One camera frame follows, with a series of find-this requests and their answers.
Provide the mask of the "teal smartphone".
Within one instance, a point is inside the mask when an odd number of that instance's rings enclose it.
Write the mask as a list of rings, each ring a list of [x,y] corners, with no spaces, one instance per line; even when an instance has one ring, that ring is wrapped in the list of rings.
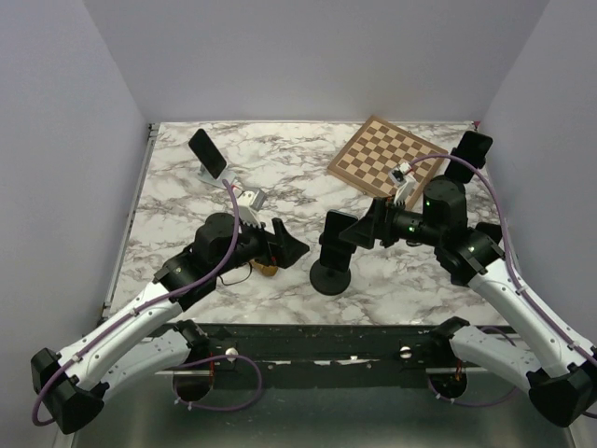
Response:
[[[338,272],[348,272],[352,254],[356,246],[340,238],[340,234],[357,221],[354,215],[337,210],[329,210],[323,233],[320,235],[321,246],[319,261],[322,266]]]

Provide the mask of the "black round-base phone stand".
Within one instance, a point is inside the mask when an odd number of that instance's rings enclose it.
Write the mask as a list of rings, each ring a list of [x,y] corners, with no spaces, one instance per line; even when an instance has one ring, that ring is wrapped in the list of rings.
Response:
[[[350,285],[352,273],[349,266],[348,272],[338,272],[325,268],[319,259],[310,269],[310,282],[319,293],[327,296],[336,296],[344,292]]]

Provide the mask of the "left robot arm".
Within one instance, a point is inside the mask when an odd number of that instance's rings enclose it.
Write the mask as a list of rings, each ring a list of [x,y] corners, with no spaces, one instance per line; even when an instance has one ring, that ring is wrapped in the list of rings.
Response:
[[[217,277],[256,260],[287,269],[308,253],[279,218],[250,225],[215,213],[200,226],[192,244],[168,259],[153,280],[95,330],[54,352],[31,359],[34,407],[45,407],[50,423],[72,434],[90,423],[108,397],[131,379],[182,364],[198,368],[207,347],[188,324],[158,329],[215,290]]]

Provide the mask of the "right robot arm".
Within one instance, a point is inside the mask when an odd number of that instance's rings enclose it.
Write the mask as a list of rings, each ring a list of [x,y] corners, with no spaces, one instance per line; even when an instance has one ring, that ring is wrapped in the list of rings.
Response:
[[[441,175],[423,190],[423,211],[376,198],[367,213],[340,233],[346,243],[371,249],[401,239],[429,245],[451,283],[484,298],[526,342],[527,351],[455,317],[436,328],[429,345],[439,365],[476,364],[526,393],[557,427],[570,426],[596,401],[596,347],[555,316],[507,269],[505,251],[491,235],[467,224],[465,187]]]

